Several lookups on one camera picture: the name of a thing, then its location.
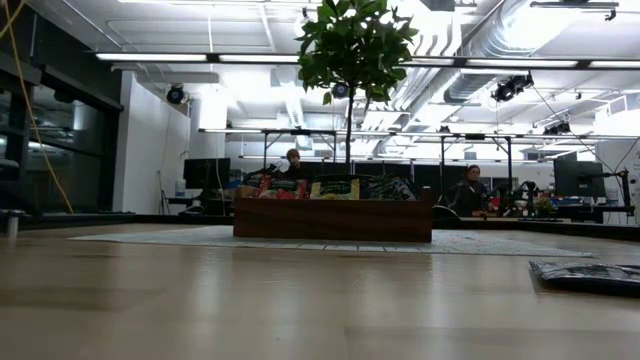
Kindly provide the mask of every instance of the potted tree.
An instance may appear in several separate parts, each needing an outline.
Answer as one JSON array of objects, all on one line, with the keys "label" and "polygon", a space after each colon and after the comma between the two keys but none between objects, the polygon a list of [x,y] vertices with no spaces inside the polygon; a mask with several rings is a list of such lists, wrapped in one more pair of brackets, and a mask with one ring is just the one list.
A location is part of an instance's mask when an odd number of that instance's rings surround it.
[{"label": "potted tree", "polygon": [[370,102],[387,102],[389,91],[407,74],[398,68],[411,60],[408,45],[418,33],[409,17],[398,16],[398,8],[387,8],[387,0],[324,0],[317,21],[309,20],[300,45],[298,78],[305,91],[333,89],[324,94],[323,105],[335,97],[348,97],[346,163],[351,163],[351,124],[356,90]]}]

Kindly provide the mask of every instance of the dark hair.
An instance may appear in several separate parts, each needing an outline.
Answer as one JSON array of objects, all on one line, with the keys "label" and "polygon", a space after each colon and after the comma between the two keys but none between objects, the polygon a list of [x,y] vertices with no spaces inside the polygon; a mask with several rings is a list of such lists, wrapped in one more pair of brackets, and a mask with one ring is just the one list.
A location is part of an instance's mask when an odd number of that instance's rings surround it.
[{"label": "dark hair", "polygon": [[480,166],[478,166],[478,165],[469,165],[469,166],[467,166],[467,169],[465,170],[465,172],[468,174],[473,169],[478,169],[478,171],[480,171]]},{"label": "dark hair", "polygon": [[297,157],[298,159],[300,158],[300,153],[298,152],[298,150],[290,149],[289,151],[287,151],[287,160],[293,157]]}]

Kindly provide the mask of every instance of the wooden table surface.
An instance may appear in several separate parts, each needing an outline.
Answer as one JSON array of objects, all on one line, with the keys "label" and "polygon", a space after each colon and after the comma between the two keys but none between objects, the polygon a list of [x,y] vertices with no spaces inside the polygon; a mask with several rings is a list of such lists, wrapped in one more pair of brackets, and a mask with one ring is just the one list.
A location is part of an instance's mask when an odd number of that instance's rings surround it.
[{"label": "wooden table surface", "polygon": [[[640,301],[545,290],[529,257],[0,239],[0,358],[638,359]],[[638,264],[634,243],[518,241]]]}]

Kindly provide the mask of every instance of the man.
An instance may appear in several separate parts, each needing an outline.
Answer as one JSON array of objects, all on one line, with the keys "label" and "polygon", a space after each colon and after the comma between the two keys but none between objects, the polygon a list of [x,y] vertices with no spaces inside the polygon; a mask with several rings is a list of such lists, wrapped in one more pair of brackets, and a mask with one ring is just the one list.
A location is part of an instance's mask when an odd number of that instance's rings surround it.
[{"label": "man", "polygon": [[460,217],[470,217],[483,207],[483,197],[487,193],[487,188],[482,185],[480,177],[480,167],[471,165],[466,169],[466,178],[456,186],[456,195],[451,204],[451,208]]},{"label": "man", "polygon": [[300,153],[296,149],[287,151],[287,160],[289,161],[289,170],[284,175],[289,179],[304,179],[306,178],[305,171],[300,166]]}]

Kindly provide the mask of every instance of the rug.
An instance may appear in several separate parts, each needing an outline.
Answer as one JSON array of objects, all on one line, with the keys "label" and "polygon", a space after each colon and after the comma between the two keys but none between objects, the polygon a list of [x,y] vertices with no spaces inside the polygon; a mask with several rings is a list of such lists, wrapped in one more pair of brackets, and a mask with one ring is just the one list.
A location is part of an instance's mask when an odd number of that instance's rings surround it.
[{"label": "rug", "polygon": [[71,240],[115,241],[122,243],[201,245],[323,251],[398,252],[424,254],[475,254],[552,257],[592,257],[592,254],[556,249],[481,235],[472,231],[434,230],[432,243],[362,242],[333,240],[285,240],[237,238],[232,226],[155,231],[133,234],[81,236]]}]

